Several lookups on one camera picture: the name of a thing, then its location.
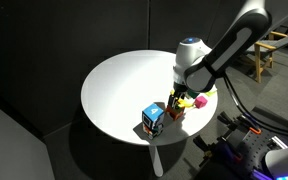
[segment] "gray floor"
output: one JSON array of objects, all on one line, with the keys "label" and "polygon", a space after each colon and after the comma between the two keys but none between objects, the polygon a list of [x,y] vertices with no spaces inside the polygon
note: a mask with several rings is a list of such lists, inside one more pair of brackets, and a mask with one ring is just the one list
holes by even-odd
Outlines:
[{"label": "gray floor", "polygon": [[[263,72],[263,82],[256,83],[246,72],[251,66],[235,62],[227,70],[245,106],[251,110],[263,105],[288,119],[288,54],[275,53],[273,69]],[[231,117],[239,111],[231,100],[224,81],[216,82],[218,108],[209,124],[199,133],[207,143],[226,131],[217,120],[225,111]],[[164,167],[164,176],[154,175],[148,148],[114,140],[89,123],[82,108],[76,112],[76,121],[45,138],[53,171],[58,180],[90,179],[195,179],[203,153],[192,139],[161,146],[159,152]]]}]

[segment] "equipment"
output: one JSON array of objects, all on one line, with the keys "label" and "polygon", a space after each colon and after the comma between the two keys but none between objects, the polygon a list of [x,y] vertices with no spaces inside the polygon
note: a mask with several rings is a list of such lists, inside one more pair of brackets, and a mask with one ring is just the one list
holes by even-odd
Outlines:
[{"label": "equipment", "polygon": [[[180,42],[173,68],[173,98],[183,97],[187,91],[210,91],[215,80],[223,77],[228,65],[265,35],[272,18],[264,5],[265,0],[248,0],[212,50],[199,38],[187,38]],[[288,175],[288,148],[270,151],[265,160],[274,178]]]}]

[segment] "cable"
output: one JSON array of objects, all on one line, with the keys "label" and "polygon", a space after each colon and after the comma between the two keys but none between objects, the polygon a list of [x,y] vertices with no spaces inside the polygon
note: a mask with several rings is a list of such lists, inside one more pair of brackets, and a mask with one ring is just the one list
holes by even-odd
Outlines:
[{"label": "cable", "polygon": [[259,122],[259,123],[262,124],[262,125],[261,125],[262,127],[264,127],[263,125],[268,126],[268,127],[270,127],[270,128],[275,129],[275,130],[273,130],[273,131],[275,131],[275,132],[276,132],[276,130],[279,130],[279,131],[288,133],[288,130],[285,130],[285,129],[281,129],[281,128],[272,126],[272,125],[270,125],[270,124],[267,124],[267,123],[265,123],[265,122],[257,119],[255,116],[253,116],[253,115],[245,108],[245,106],[244,106],[243,103],[241,102],[240,98],[238,97],[238,95],[237,95],[237,93],[236,93],[236,91],[235,91],[235,89],[234,89],[234,87],[233,87],[233,85],[232,85],[231,81],[229,80],[229,78],[228,78],[228,76],[227,76],[226,73],[224,73],[224,76],[223,76],[223,77],[224,77],[225,84],[226,84],[226,86],[227,86],[227,88],[228,88],[228,90],[229,90],[229,92],[230,92],[230,94],[231,94],[231,96],[232,96],[232,98],[233,98],[233,100],[234,100],[237,108],[240,110],[240,112],[241,112],[243,115],[245,115],[245,116],[247,116],[248,118],[250,118],[250,120],[251,120],[254,124],[257,124],[257,122]]}]

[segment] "round white table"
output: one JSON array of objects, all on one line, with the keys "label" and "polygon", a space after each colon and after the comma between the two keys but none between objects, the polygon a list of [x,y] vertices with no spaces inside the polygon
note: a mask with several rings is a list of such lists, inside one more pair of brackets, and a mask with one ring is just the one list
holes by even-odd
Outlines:
[{"label": "round white table", "polygon": [[118,140],[149,146],[157,176],[163,168],[157,147],[184,140],[200,131],[212,118],[217,94],[208,97],[201,109],[186,109],[184,116],[173,121],[164,118],[163,132],[150,140],[142,130],[142,111],[156,102],[167,106],[173,88],[175,54],[140,50],[111,57],[96,66],[83,83],[81,100],[90,121]]}]

